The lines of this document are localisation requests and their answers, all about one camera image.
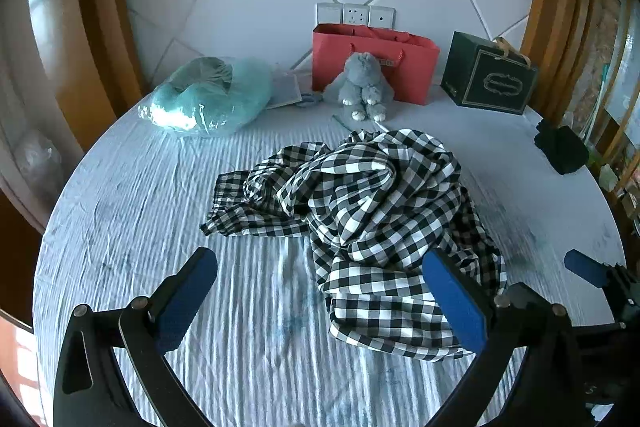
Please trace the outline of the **red paper gift bag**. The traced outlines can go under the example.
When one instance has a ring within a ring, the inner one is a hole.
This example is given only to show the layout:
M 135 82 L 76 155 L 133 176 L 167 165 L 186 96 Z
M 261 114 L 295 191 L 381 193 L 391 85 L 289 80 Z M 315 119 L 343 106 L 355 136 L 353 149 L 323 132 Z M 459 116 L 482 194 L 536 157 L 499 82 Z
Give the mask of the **red paper gift bag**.
M 384 28 L 319 24 L 312 32 L 312 87 L 322 91 L 353 53 L 371 53 L 380 62 L 399 102 L 424 105 L 440 49 L 425 37 Z

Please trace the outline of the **white wall socket panel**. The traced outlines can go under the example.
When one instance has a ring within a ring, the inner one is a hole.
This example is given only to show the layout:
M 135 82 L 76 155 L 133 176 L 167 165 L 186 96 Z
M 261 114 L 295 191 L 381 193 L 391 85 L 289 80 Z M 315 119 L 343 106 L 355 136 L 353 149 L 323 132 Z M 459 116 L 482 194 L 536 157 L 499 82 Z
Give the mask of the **white wall socket panel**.
M 393 29 L 396 11 L 381 5 L 319 2 L 314 8 L 316 24 L 364 25 Z

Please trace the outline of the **white booklet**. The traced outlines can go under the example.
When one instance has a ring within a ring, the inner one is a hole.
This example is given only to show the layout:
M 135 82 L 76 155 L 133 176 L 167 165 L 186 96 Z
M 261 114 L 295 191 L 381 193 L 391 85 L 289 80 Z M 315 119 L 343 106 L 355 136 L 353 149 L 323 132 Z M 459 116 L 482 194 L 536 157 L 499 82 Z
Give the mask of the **white booklet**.
M 295 105 L 302 101 L 297 76 L 292 72 L 282 72 L 272 78 L 272 95 L 266 109 Z

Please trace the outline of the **wooden headboard frame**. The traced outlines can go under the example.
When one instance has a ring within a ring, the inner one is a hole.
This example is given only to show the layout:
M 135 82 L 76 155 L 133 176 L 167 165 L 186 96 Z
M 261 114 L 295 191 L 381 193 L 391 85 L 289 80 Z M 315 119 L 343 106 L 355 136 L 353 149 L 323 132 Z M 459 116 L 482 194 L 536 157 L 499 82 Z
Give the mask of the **wooden headboard frame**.
M 79 0 L 93 70 L 73 120 L 95 140 L 152 88 L 142 72 L 126 0 Z M 532 0 L 520 44 L 541 75 L 534 106 L 546 116 L 567 112 L 593 42 L 601 0 Z

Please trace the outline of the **black white checkered garment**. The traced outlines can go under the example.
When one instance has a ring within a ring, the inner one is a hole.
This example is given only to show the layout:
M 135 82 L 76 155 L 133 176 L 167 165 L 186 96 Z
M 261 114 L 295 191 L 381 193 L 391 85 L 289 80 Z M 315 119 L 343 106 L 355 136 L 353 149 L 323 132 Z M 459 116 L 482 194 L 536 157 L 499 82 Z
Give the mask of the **black white checkered garment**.
M 336 339 L 419 360 L 460 358 L 423 256 L 438 249 L 488 295 L 506 287 L 502 254 L 460 176 L 454 154 L 418 130 L 290 145 L 218 176 L 202 231 L 306 236 Z

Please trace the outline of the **light blue bed sheet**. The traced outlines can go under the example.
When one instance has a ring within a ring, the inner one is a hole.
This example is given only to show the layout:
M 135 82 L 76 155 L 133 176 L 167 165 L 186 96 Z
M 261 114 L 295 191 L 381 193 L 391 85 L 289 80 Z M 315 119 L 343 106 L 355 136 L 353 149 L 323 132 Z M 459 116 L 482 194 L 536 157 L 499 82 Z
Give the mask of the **light blue bed sheet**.
M 399 104 L 393 129 L 424 131 L 454 153 L 480 220 L 522 281 L 577 324 L 611 321 L 601 291 L 564 268 L 570 249 L 615 265 L 620 234 L 587 169 L 561 176 L 535 146 L 538 116 L 460 107 L 438 88 Z M 66 183 L 44 231 L 34 329 L 42 393 L 54 388 L 73 309 L 126 306 L 151 294 L 196 248 L 219 273 L 168 362 L 217 426 L 422 426 L 469 366 L 360 349 L 329 332 L 307 239 L 205 236 L 221 173 L 282 147 L 341 143 L 352 124 L 328 104 L 270 109 L 226 139 L 167 133 L 136 112 L 101 136 Z

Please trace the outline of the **dark green gift box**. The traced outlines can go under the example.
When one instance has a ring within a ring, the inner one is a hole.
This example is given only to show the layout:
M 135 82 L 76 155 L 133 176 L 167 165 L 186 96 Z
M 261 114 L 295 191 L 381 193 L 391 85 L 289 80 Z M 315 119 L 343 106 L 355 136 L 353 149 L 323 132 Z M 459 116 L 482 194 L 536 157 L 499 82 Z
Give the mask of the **dark green gift box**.
M 457 106 L 522 115 L 537 77 L 535 64 L 505 38 L 455 31 L 440 87 Z

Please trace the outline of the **grey plush bunny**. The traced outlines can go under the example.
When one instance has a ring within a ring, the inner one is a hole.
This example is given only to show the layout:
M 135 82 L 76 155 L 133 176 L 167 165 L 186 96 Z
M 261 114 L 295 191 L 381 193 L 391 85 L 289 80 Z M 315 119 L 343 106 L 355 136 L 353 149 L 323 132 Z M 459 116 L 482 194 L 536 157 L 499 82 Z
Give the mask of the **grey plush bunny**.
M 341 106 L 354 121 L 383 122 L 394 90 L 383 75 L 378 59 L 369 52 L 355 52 L 343 70 L 323 90 L 324 101 Z

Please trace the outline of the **black cloth pouch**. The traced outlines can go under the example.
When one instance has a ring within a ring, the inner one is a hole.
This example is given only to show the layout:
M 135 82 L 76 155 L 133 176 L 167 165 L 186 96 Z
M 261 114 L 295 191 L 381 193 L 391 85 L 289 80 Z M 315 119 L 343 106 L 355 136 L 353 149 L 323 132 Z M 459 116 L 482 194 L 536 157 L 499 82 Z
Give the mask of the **black cloth pouch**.
M 564 176 L 587 165 L 589 150 L 570 127 L 553 127 L 543 119 L 536 129 L 534 143 L 557 173 Z

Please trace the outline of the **teal pillow in plastic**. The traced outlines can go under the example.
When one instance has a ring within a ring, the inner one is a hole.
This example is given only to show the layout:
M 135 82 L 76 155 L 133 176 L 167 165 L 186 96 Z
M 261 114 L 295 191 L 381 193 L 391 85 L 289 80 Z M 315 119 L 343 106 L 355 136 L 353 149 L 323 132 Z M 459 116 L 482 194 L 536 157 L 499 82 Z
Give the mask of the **teal pillow in plastic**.
M 266 108 L 271 68 L 254 58 L 198 57 L 179 67 L 138 105 L 138 116 L 165 131 L 222 138 Z

